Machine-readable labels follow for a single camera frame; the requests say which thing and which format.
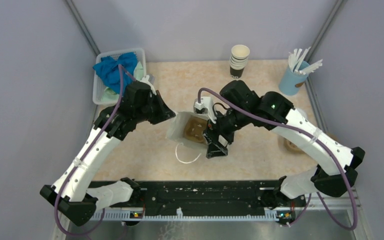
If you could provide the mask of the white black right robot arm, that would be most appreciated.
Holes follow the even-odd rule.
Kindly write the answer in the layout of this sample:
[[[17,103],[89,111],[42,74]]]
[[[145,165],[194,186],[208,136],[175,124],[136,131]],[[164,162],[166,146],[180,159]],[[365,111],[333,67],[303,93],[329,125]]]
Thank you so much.
[[[212,92],[228,105],[226,113],[213,109],[211,97],[199,95],[194,111],[208,115],[203,136],[208,148],[207,158],[224,157],[235,132],[247,125],[263,127],[290,141],[316,161],[315,168],[280,178],[273,200],[287,206],[304,194],[322,193],[338,198],[354,186],[365,151],[338,143],[309,122],[294,104],[276,91],[263,96],[251,90],[244,81],[233,80],[219,93]]]

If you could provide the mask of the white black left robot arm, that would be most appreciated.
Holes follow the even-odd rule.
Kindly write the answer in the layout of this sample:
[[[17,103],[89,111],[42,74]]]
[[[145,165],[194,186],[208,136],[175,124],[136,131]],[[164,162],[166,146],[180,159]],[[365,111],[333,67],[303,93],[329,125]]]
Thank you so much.
[[[90,183],[112,150],[137,125],[152,125],[175,117],[159,91],[145,82],[126,86],[121,100],[105,108],[96,119],[89,137],[66,172],[52,185],[44,185],[40,195],[76,226],[85,225],[96,211],[118,203],[134,207],[140,202],[140,187],[129,178],[91,188]]]

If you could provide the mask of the brown pulp carrier piece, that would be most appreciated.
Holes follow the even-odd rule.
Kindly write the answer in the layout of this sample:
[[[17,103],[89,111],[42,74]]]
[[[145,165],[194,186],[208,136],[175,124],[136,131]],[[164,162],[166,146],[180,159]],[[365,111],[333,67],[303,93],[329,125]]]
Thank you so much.
[[[182,136],[194,143],[205,144],[206,140],[203,132],[207,128],[207,122],[206,119],[191,116],[186,122]]]

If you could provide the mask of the light blue paper bag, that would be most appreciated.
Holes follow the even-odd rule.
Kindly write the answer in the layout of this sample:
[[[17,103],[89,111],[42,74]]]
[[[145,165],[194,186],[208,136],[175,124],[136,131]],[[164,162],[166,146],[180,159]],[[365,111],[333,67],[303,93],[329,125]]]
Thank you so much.
[[[187,140],[183,137],[183,130],[184,127],[189,120],[190,117],[195,116],[201,119],[205,119],[208,121],[206,116],[202,116],[201,114],[193,113],[190,111],[180,111],[176,113],[176,116],[173,120],[173,122],[168,127],[168,130],[166,132],[166,138],[168,140],[176,142],[176,147],[174,150],[174,154],[176,159],[182,163],[182,164],[192,164],[195,161],[197,161],[200,156],[207,150],[207,141],[206,143],[196,143],[192,142],[190,140]],[[178,148],[179,146],[187,147],[193,150],[198,151],[198,155],[190,161],[183,161],[179,158],[178,154]]]

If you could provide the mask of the stack of paper cups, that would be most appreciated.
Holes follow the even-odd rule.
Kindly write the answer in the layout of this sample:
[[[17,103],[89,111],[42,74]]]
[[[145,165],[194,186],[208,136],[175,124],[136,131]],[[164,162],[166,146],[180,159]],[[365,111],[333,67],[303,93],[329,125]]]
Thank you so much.
[[[229,72],[233,79],[239,79],[243,75],[250,52],[250,49],[243,44],[237,44],[231,48]]]

